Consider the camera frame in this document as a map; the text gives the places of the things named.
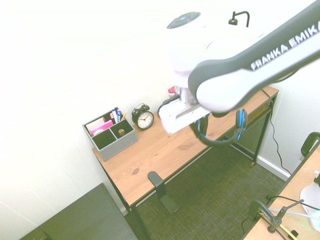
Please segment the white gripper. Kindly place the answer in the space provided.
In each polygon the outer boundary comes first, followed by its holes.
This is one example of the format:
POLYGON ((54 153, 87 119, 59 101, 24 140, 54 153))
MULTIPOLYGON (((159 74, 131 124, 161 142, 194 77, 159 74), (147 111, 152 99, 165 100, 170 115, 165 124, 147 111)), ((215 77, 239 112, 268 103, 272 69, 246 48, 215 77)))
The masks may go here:
POLYGON ((164 130, 174 134, 211 112, 199 104, 183 103, 180 99, 167 99, 158 109, 164 130))

